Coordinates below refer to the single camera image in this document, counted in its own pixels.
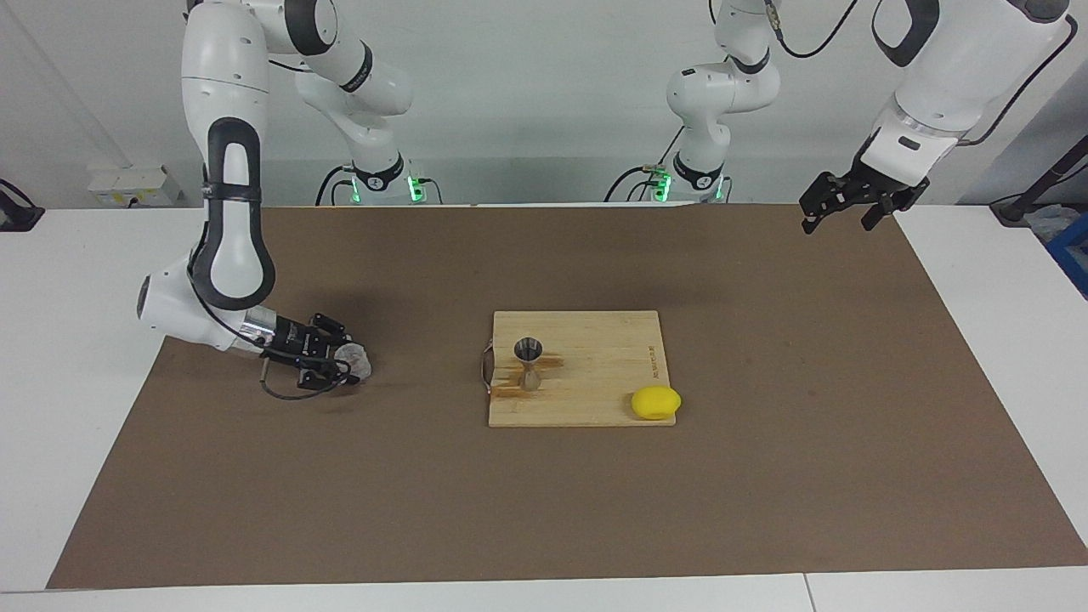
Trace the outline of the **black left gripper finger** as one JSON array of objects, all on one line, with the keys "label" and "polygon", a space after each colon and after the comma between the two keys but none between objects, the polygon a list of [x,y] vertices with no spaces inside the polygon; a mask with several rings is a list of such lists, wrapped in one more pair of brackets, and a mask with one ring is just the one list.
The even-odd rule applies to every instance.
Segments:
[{"label": "black left gripper finger", "polygon": [[841,184],[842,181],[831,172],[821,172],[804,191],[800,207],[803,213],[801,227],[805,234],[812,234],[824,219],[843,210]]},{"label": "black left gripper finger", "polygon": [[922,178],[917,185],[908,185],[885,174],[866,175],[865,204],[870,204],[870,209],[860,218],[860,225],[865,231],[873,231],[885,217],[906,212],[928,187],[928,178]]}]

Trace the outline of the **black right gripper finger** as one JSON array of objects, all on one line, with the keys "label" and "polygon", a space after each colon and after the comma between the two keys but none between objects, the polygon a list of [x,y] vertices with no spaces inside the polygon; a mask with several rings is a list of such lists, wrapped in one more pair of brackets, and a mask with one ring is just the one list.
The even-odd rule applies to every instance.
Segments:
[{"label": "black right gripper finger", "polygon": [[331,388],[356,384],[353,364],[342,356],[300,356],[295,358],[294,365],[297,369],[297,388],[302,390],[327,391]]},{"label": "black right gripper finger", "polygon": [[351,342],[346,326],[322,313],[310,317],[307,338],[308,346],[343,346]]}]

